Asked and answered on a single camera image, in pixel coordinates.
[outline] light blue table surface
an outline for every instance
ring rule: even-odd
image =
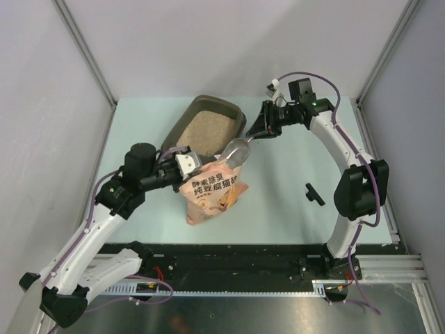
[[[98,177],[123,164],[134,143],[161,147],[164,138],[194,97],[121,99],[115,112]],[[263,97],[228,97],[248,119],[257,117]],[[363,145],[348,97],[338,117]],[[241,173],[249,189],[229,211],[206,223],[186,223],[186,199],[171,187],[146,193],[146,201],[108,242],[174,244],[322,244],[335,226],[333,194],[340,172],[321,142],[304,125],[283,128],[283,135],[253,141]],[[326,202],[320,207],[306,199],[310,182]],[[361,244],[391,243],[382,215],[377,228],[363,229]]]

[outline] purple cable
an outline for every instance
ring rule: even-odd
[[[368,297],[364,293],[364,290],[357,279],[357,275],[355,275],[355,270],[354,270],[353,260],[352,260],[352,250],[353,250],[355,243],[357,242],[357,240],[359,238],[360,232],[362,231],[362,224],[365,224],[367,226],[375,228],[380,223],[380,194],[378,193],[377,180],[375,179],[375,175],[374,175],[373,171],[371,170],[371,167],[366,162],[365,158],[363,158],[363,156],[360,154],[360,151],[357,149],[357,147],[355,147],[353,141],[349,138],[349,136],[345,133],[345,131],[341,128],[340,124],[337,122],[337,111],[339,109],[340,101],[341,101],[340,90],[330,80],[326,79],[325,77],[322,77],[321,75],[310,73],[310,72],[299,72],[299,71],[290,72],[290,73],[280,76],[277,80],[281,81],[284,78],[290,77],[291,75],[295,75],[295,74],[309,75],[310,77],[316,77],[316,78],[321,79],[324,82],[330,84],[331,87],[335,90],[335,93],[337,94],[337,103],[335,104],[334,110],[332,111],[331,122],[334,125],[334,128],[338,131],[340,136],[343,138],[343,140],[348,144],[350,149],[354,152],[355,156],[359,159],[360,163],[363,166],[365,166],[366,170],[368,171],[369,178],[371,179],[371,183],[373,185],[374,196],[375,196],[375,208],[376,208],[375,223],[371,224],[367,221],[361,221],[357,228],[357,231],[353,237],[353,240],[351,241],[351,243],[349,245],[349,249],[348,249],[348,263],[349,263],[350,271],[352,272],[355,284],[357,285],[357,288],[359,289],[360,294],[362,295],[362,297],[365,301],[356,301],[356,300],[352,299],[352,300],[346,301],[346,303],[355,303],[355,304],[360,304],[360,305],[366,305],[370,309],[372,309],[372,311],[374,311],[374,313],[376,313],[377,315],[381,315],[380,311],[372,304],[372,302],[370,302],[368,300]]]
[[[162,162],[166,156],[168,156],[169,154],[172,154],[173,152],[185,151],[185,150],[187,150],[186,146],[175,146],[174,148],[169,148],[168,150],[165,150],[164,152],[161,153],[161,155],[158,158],[157,163],[159,164],[160,162]]]
[[[90,211],[88,212],[88,217],[87,217],[87,220],[86,220],[85,228],[90,228],[90,226],[92,224],[92,214],[93,214],[94,209],[95,209],[95,197],[96,197],[96,193],[97,193],[97,190],[99,189],[100,184],[107,177],[110,177],[110,176],[116,174],[116,172],[117,172],[117,170],[115,170],[114,172],[108,173],[105,176],[101,177],[99,179],[99,181],[97,181],[94,189],[92,190],[92,198],[91,198],[91,201],[90,201]],[[67,249],[65,254],[63,254],[62,257],[60,257],[59,261],[57,261],[56,265],[49,271],[47,277],[44,279],[44,281],[43,281],[43,286],[44,287],[46,287],[48,282],[51,280],[51,278],[52,278],[51,273],[57,271],[60,268],[60,266],[65,262],[65,260],[71,255],[73,250],[77,247],[77,245],[79,245],[79,243],[85,237],[85,235],[86,234],[83,233],[83,232],[81,234],[79,234],[79,236],[76,238],[76,240]]]
[[[136,299],[135,303],[139,302],[140,304],[144,304],[144,305],[158,305],[158,304],[163,304],[166,301],[169,301],[171,298],[173,298],[173,294],[174,294],[175,291],[172,288],[172,286],[170,284],[168,284],[167,282],[164,282],[162,280],[158,280],[157,278],[145,277],[145,276],[140,276],[140,275],[131,275],[131,276],[128,276],[127,278],[141,278],[143,280],[147,280],[148,279],[148,280],[157,282],[159,284],[162,284],[162,285],[166,286],[170,290],[170,294],[167,296],[167,298],[164,298],[161,301],[149,302],[149,301],[140,301],[140,300]],[[108,306],[110,304],[117,303],[118,301],[130,301],[129,300],[129,296],[128,297],[119,297],[119,298],[113,299],[111,301],[108,301],[108,302],[106,302],[106,303],[104,303],[102,305],[97,306],[96,308],[91,308],[91,309],[85,311],[85,314],[96,312],[98,310],[101,310],[102,308],[105,308],[106,306]],[[55,325],[48,332],[48,334],[54,334],[56,332],[57,328],[58,328],[58,325]]]

